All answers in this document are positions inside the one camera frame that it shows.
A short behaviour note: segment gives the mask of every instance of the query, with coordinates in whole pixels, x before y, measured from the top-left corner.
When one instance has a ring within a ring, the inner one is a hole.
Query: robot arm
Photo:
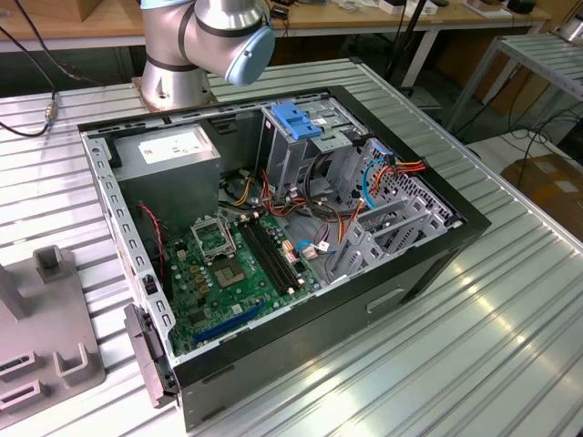
[[[210,101],[207,71],[237,86],[268,65],[275,36],[257,0],[142,0],[148,61],[142,94],[160,109]]]

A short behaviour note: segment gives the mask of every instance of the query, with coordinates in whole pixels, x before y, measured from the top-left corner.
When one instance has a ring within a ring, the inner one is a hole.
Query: circuit board
[[[264,216],[259,224],[269,232],[271,244],[277,248],[283,262],[287,262],[281,248],[285,236],[275,218]],[[211,265],[205,265],[199,243],[192,234],[165,245],[172,275],[170,307],[176,318],[170,339],[176,355],[192,351],[207,340],[293,304],[320,287],[315,274],[299,261],[290,268],[301,286],[293,294],[276,290],[240,226],[235,222],[227,225],[237,249],[235,256],[215,259]],[[214,233],[205,238],[207,246],[221,242],[222,236]]]

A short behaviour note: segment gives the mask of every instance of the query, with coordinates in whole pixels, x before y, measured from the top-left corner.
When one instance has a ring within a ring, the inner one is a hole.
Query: blue pci slot
[[[241,324],[245,323],[246,321],[255,319],[255,317],[259,313],[259,310],[264,306],[265,306],[265,302],[260,303],[255,308],[248,310],[246,312],[243,312],[242,314],[240,314],[237,317],[233,317],[230,320],[223,321],[220,325],[217,325],[214,328],[210,328],[209,330],[205,330],[204,332],[201,332],[200,334],[195,335],[194,336],[195,344],[201,343],[205,340],[210,340],[213,337],[221,335],[223,332],[226,332],[228,330],[232,330],[236,326],[241,325]]]

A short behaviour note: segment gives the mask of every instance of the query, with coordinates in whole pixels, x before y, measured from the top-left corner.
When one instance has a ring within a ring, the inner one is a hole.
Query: chip
[[[245,280],[245,272],[235,258],[222,259],[219,262],[215,262],[212,265],[212,271],[223,289]]]

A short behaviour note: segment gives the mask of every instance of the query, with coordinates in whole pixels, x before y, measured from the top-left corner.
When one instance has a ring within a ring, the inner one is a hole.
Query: aluminum extrusion table
[[[552,34],[501,36],[492,41],[476,71],[467,81],[462,94],[455,102],[446,128],[451,131],[462,115],[465,105],[499,53],[510,57],[510,62],[500,74],[485,101],[504,85],[518,64],[544,77],[552,85],[583,100],[583,47],[575,46]]]
[[[211,79],[222,101],[344,85],[493,223],[419,299],[193,434],[575,435],[583,423],[581,244],[486,169],[365,65],[270,68],[247,88]],[[0,100],[34,129],[48,95]],[[0,131],[0,262],[50,243],[76,255],[107,369],[103,384],[3,436],[181,435],[175,404],[150,406],[123,308],[131,302],[76,124],[146,112],[131,85],[60,93],[47,137]]]

